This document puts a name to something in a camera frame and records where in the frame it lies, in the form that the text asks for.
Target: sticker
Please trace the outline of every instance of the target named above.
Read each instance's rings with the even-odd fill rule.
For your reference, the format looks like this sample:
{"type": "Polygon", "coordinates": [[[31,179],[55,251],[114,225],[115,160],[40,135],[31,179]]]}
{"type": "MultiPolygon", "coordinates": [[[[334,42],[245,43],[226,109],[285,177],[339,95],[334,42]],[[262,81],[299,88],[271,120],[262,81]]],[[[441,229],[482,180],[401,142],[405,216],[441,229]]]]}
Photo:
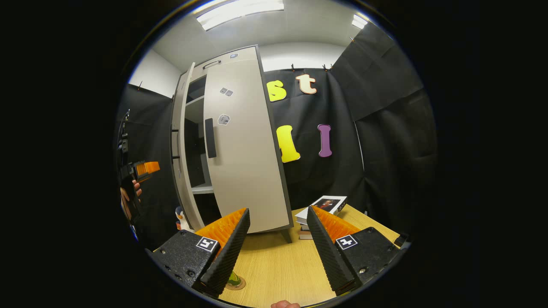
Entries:
{"type": "Polygon", "coordinates": [[[221,91],[219,91],[221,94],[225,94],[226,96],[232,96],[232,93],[234,93],[234,91],[231,91],[231,90],[228,90],[227,88],[223,88],[221,89],[221,91]]]}
{"type": "Polygon", "coordinates": [[[215,245],[217,245],[216,240],[202,236],[202,239],[196,244],[196,247],[212,252],[215,245]]]}
{"type": "Polygon", "coordinates": [[[217,120],[217,123],[221,125],[227,125],[230,122],[230,116],[227,116],[225,114],[219,116],[219,120],[217,120]]]}
{"type": "Polygon", "coordinates": [[[337,238],[336,241],[343,250],[358,244],[358,242],[356,242],[356,240],[351,235],[337,238]]]}

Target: white ceiling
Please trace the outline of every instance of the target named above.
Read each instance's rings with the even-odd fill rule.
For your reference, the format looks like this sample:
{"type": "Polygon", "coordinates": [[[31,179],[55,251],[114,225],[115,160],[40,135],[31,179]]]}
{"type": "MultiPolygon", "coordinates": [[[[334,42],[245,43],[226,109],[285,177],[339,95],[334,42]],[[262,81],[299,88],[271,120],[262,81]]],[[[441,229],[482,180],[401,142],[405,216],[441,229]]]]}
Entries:
{"type": "Polygon", "coordinates": [[[196,64],[229,50],[258,44],[318,42],[347,46],[359,29],[352,26],[354,9],[332,0],[283,0],[284,10],[252,14],[205,31],[188,15],[153,47],[159,55],[186,72],[196,64]]]}

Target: small toy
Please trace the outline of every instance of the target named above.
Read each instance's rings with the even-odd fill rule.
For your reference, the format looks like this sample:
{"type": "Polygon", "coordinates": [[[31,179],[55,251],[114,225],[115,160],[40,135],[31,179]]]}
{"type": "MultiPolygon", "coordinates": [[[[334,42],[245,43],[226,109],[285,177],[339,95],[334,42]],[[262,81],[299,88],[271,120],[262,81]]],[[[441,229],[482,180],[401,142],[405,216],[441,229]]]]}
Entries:
{"type": "Polygon", "coordinates": [[[179,219],[177,224],[177,230],[188,230],[192,233],[196,233],[193,229],[190,228],[189,224],[186,222],[185,214],[182,212],[182,208],[178,206],[175,209],[175,216],[179,219]]]}
{"type": "Polygon", "coordinates": [[[232,272],[229,277],[229,281],[226,283],[225,288],[229,290],[241,290],[246,286],[246,281],[232,272]]]}

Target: stack of books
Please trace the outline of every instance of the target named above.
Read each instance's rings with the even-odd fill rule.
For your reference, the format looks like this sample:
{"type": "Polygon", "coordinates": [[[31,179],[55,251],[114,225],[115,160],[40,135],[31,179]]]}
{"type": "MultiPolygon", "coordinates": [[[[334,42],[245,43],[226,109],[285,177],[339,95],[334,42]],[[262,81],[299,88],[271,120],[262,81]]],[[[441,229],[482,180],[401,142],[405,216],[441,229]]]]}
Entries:
{"type": "MultiPolygon", "coordinates": [[[[322,196],[320,199],[314,201],[310,206],[319,207],[333,215],[339,215],[345,205],[346,196],[322,196]]],[[[307,215],[308,207],[295,215],[295,217],[297,217],[297,222],[301,225],[300,230],[297,232],[297,234],[299,234],[299,239],[312,239],[312,234],[310,234],[310,229],[306,223],[307,215]]]]}

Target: orange object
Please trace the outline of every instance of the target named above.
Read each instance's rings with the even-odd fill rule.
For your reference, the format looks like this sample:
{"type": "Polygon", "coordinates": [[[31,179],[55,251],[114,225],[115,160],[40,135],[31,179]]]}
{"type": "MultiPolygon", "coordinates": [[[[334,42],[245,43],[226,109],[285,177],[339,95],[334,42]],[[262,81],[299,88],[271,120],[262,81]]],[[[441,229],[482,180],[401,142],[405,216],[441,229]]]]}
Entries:
{"type": "Polygon", "coordinates": [[[361,231],[347,221],[338,218],[337,216],[331,214],[326,210],[323,210],[319,207],[312,207],[312,209],[314,210],[314,212],[316,212],[316,215],[322,222],[323,227],[326,228],[327,234],[329,234],[329,237],[331,238],[333,243],[335,243],[335,240],[337,238],[341,238],[343,236],[347,236],[361,231]]]}
{"type": "Polygon", "coordinates": [[[219,255],[223,247],[226,245],[226,242],[229,241],[229,237],[234,232],[236,225],[238,224],[240,218],[242,218],[243,212],[245,211],[246,208],[239,209],[201,228],[196,231],[195,234],[218,241],[219,245],[221,245],[221,249],[217,252],[217,255],[219,255]]]}
{"type": "Polygon", "coordinates": [[[158,162],[148,162],[148,163],[142,163],[135,166],[137,169],[137,176],[141,176],[145,173],[151,174],[153,172],[156,172],[160,170],[160,165],[158,162]]]}

